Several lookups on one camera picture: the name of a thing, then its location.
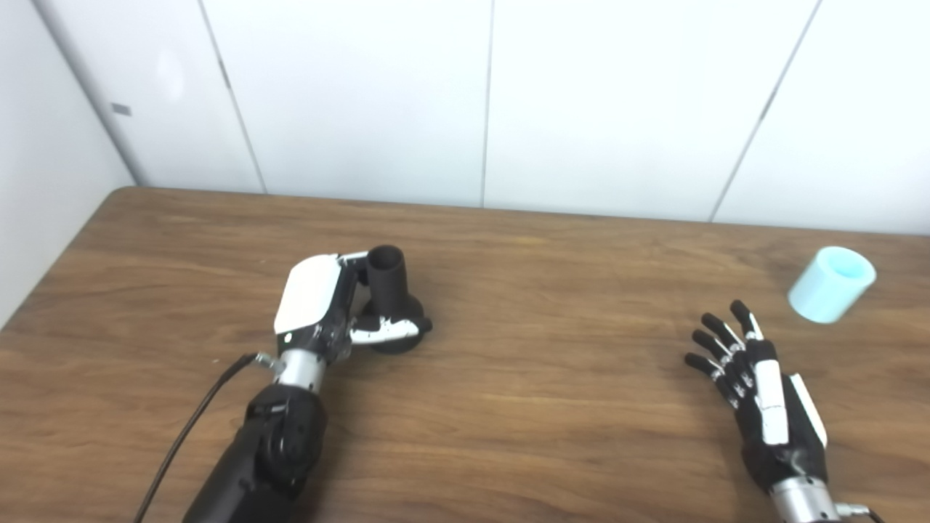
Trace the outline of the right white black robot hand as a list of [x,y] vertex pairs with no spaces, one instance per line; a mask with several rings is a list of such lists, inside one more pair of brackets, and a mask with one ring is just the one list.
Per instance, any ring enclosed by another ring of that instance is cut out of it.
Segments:
[[733,410],[742,461],[760,489],[788,479],[828,482],[826,431],[799,377],[782,370],[776,344],[743,301],[733,301],[730,312],[741,334],[704,312],[692,340],[706,354],[686,353],[684,363],[707,376]]

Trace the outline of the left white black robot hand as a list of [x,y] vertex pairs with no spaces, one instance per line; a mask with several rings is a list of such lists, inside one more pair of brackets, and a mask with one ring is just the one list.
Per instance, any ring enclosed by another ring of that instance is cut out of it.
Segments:
[[279,357],[302,350],[328,363],[356,346],[402,354],[432,329],[408,289],[404,252],[391,245],[303,259],[288,274],[273,321]]

